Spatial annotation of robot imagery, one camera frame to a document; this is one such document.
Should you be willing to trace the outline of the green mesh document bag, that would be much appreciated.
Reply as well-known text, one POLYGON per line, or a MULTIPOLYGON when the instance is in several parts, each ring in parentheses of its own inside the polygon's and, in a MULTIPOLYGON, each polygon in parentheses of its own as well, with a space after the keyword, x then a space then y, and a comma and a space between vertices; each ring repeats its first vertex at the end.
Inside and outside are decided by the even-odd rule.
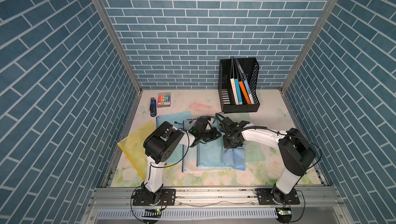
MULTIPOLYGON (((231 113, 228 117, 234 122, 248 121, 252 122, 248 113, 231 113)), ((261 144, 253 141, 245 141, 245 162, 254 163, 265 161, 265 155, 261 144)))

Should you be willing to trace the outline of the clear grey document bag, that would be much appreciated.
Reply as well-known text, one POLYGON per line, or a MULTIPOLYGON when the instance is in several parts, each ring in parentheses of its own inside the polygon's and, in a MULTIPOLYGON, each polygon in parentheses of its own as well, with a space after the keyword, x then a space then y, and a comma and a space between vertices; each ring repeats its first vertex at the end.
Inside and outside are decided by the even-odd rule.
POLYGON ((188 153, 184 157, 184 160, 183 160, 183 163, 182 163, 182 171, 183 172, 198 173, 198 172, 206 172, 206 171, 220 171, 220 170, 224 169, 224 168, 201 168, 201 167, 197 167, 198 145, 188 149, 188 153))

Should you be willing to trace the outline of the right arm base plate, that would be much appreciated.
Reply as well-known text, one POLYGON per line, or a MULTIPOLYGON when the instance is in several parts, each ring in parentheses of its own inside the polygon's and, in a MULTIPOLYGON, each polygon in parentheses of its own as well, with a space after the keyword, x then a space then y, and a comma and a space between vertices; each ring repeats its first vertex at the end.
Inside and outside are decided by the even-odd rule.
POLYGON ((258 188, 255 189, 254 194, 258 198, 260 205, 299 205, 300 199, 297 191, 292 189, 289 194, 284 194, 282 191, 275 188, 258 188))

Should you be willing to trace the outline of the light blue cleaning cloth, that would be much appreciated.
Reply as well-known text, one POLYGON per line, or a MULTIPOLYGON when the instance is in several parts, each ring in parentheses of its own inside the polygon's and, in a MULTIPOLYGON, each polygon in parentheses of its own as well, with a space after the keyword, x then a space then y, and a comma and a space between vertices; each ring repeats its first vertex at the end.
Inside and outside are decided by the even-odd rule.
POLYGON ((222 149, 222 162, 232 167, 235 170, 245 170, 245 148, 246 146, 243 145, 242 147, 238 148, 223 148, 222 149))

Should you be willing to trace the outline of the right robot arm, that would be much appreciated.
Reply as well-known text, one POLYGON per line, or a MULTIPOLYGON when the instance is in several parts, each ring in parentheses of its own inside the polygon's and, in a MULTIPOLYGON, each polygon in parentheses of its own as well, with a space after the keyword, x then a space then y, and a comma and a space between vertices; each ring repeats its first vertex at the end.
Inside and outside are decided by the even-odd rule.
POLYGON ((236 149, 242 147, 245 141, 252 141, 280 152, 285 169, 273 187, 273 195, 289 195, 316 157, 309 141, 298 129, 275 131, 247 121, 233 122, 229 117, 219 113, 215 114, 215 117, 221 132, 224 133, 224 148, 236 149))

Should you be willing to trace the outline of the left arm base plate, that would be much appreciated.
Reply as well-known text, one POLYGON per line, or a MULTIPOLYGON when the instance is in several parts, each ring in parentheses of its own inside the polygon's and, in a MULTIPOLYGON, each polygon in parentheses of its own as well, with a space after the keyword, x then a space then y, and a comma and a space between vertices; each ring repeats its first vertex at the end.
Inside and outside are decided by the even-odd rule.
POLYGON ((133 194, 133 206, 150 206, 150 205, 170 205, 175 204, 176 189, 160 188, 155 193, 150 192, 146 188, 137 189, 133 194))

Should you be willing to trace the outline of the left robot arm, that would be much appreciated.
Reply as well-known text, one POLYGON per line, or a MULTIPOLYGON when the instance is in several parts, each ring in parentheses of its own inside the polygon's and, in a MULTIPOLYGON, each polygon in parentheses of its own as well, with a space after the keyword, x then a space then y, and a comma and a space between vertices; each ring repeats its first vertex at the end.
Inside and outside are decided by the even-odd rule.
POLYGON ((176 128, 164 121, 144 141, 143 147, 147 155, 147 177, 142 188, 149 193, 158 193, 163 187, 163 171, 165 163, 172 156, 178 145, 196 147, 220 138, 221 133, 214 127, 215 117, 201 116, 191 121, 189 130, 176 128))

